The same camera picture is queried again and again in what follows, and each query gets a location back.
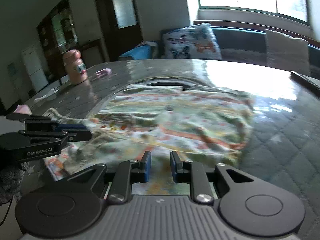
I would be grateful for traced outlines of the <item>butterfly print pillow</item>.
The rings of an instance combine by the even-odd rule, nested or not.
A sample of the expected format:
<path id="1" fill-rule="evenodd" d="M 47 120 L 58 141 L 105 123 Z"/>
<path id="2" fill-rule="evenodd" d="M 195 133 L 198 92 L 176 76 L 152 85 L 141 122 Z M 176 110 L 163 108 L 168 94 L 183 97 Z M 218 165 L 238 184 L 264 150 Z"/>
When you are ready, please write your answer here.
<path id="1" fill-rule="evenodd" d="M 222 60 L 221 50 L 209 23 L 175 29 L 163 35 L 167 59 Z"/>

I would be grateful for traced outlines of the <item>round induction cooktop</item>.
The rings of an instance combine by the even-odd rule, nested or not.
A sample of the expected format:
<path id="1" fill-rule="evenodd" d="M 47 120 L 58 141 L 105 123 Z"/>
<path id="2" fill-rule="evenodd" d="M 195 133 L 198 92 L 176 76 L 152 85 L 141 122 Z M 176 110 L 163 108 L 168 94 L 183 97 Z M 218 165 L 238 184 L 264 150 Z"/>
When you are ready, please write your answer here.
<path id="1" fill-rule="evenodd" d="M 181 86 L 183 90 L 191 89 L 195 85 L 208 86 L 202 81 L 195 79 L 182 79 L 178 77 L 158 77 L 154 79 L 145 79 L 142 81 L 135 82 L 137 85 L 147 85 L 147 86 Z"/>

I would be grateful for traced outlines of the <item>pink cartoon bottle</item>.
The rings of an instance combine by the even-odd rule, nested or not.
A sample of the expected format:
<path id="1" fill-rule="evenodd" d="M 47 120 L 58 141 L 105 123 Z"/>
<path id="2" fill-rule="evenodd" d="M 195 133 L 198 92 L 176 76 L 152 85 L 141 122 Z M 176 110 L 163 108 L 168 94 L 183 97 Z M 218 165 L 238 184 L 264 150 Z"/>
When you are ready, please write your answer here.
<path id="1" fill-rule="evenodd" d="M 63 63 L 71 84 L 78 85 L 87 80 L 86 66 L 79 50 L 73 49 L 64 53 Z"/>

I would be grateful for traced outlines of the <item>black remote control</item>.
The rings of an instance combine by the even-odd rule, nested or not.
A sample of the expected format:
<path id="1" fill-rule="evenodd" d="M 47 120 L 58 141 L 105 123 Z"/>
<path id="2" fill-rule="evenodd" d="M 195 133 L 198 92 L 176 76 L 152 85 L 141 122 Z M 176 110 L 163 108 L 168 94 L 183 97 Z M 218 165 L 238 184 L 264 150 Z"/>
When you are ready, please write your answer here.
<path id="1" fill-rule="evenodd" d="M 309 80 L 307 77 L 304 77 L 303 75 L 294 71 L 291 71 L 290 75 L 291 75 L 291 79 L 295 80 L 300 85 L 310 90 L 319 90 L 319 86 L 314 82 L 312 82 L 311 80 Z"/>

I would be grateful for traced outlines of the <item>white tissue on table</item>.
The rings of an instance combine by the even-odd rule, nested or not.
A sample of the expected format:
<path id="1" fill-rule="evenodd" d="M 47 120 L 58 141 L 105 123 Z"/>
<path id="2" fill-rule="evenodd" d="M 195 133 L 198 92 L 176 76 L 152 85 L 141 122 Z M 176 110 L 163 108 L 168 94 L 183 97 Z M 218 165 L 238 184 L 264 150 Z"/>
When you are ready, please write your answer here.
<path id="1" fill-rule="evenodd" d="M 39 98 L 35 98 L 34 99 L 34 102 L 35 103 L 38 103 L 40 101 L 50 101 L 50 100 L 53 100 L 57 97 L 57 93 L 59 92 L 58 89 L 55 89 L 55 88 L 52 88 L 47 94 L 39 97 Z"/>

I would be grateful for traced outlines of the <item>grey cushion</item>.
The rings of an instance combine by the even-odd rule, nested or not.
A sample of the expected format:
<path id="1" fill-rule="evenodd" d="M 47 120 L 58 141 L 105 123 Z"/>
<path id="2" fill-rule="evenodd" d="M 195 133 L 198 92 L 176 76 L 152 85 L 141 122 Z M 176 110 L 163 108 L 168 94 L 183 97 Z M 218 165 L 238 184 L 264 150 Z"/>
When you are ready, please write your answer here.
<path id="1" fill-rule="evenodd" d="M 265 30 L 267 66 L 310 75 L 308 42 L 277 31 Z"/>

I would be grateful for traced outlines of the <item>small pink object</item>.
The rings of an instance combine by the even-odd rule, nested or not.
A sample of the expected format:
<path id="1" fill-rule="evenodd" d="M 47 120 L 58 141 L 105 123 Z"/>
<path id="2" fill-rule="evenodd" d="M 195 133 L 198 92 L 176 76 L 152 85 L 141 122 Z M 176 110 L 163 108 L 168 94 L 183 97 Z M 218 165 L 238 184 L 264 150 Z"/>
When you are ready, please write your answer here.
<path id="1" fill-rule="evenodd" d="M 112 74 L 112 70 L 110 68 L 104 68 L 95 73 L 96 77 L 103 77 L 110 74 Z"/>

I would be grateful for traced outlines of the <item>white refrigerator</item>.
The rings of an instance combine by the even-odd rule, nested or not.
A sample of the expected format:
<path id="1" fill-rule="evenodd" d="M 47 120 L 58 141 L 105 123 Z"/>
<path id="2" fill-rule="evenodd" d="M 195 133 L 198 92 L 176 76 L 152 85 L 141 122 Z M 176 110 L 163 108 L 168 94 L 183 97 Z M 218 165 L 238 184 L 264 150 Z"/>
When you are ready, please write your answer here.
<path id="1" fill-rule="evenodd" d="M 41 66 L 39 55 L 34 46 L 22 51 L 22 59 L 35 93 L 41 91 L 48 85 L 47 78 Z"/>

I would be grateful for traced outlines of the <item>dark wooden cabinet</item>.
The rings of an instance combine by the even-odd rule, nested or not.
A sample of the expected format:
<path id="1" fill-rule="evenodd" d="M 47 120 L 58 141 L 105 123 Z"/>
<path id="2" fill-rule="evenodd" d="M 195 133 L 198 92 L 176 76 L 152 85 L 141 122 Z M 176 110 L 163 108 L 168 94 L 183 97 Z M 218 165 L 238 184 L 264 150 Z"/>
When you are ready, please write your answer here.
<path id="1" fill-rule="evenodd" d="M 67 74 L 62 57 L 71 49 L 82 53 L 82 60 L 88 67 L 106 60 L 101 39 L 79 43 L 69 0 L 62 0 L 56 5 L 36 29 L 47 62 L 44 73 L 49 81 L 58 80 Z"/>

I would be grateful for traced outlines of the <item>dark door with glass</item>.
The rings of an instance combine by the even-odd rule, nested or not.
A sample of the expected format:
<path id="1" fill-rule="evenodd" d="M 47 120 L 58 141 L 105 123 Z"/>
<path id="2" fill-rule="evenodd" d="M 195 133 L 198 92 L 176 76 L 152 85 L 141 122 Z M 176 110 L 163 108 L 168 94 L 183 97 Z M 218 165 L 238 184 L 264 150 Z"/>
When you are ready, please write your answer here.
<path id="1" fill-rule="evenodd" d="M 95 0 L 110 61 L 143 41 L 135 0 Z"/>

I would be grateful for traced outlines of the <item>colourful patterned fleece garment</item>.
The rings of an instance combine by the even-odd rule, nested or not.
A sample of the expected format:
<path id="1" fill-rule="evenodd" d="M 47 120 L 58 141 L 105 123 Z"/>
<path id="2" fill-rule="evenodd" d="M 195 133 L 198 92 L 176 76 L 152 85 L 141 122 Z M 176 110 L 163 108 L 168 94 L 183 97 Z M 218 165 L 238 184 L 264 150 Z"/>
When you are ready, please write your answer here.
<path id="1" fill-rule="evenodd" d="M 46 116 L 66 124 L 84 124 L 88 142 L 71 142 L 60 155 L 44 159 L 55 180 L 98 163 L 113 169 L 122 161 L 152 154 L 148 183 L 133 185 L 134 194 L 187 194 L 175 184 L 170 153 L 205 167 L 219 162 L 235 165 L 252 132 L 253 96 L 231 89 L 194 86 L 129 85 L 107 99 L 86 118 L 61 115 L 50 108 Z"/>

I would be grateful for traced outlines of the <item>blue sofa bench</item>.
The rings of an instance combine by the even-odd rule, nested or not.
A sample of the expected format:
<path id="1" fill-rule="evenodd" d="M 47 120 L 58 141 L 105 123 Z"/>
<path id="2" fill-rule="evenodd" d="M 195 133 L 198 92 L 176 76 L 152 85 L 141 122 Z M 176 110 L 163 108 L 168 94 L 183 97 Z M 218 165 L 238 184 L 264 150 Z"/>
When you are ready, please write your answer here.
<path id="1" fill-rule="evenodd" d="M 241 62 L 267 66 L 265 30 L 272 30 L 271 28 L 262 27 L 258 29 L 255 25 L 248 25 L 245 23 L 241 23 L 237 28 L 226 27 L 223 25 L 214 26 L 211 23 L 209 24 L 211 25 L 211 28 L 216 36 L 218 45 L 221 50 L 223 61 Z M 165 58 L 163 35 L 175 29 L 162 30 L 160 32 L 161 39 L 159 41 L 144 41 L 135 48 L 120 55 L 119 59 L 144 60 Z M 306 38 L 302 39 L 308 42 L 309 63 L 311 72 L 310 77 L 319 79 L 319 43 L 310 42 Z"/>

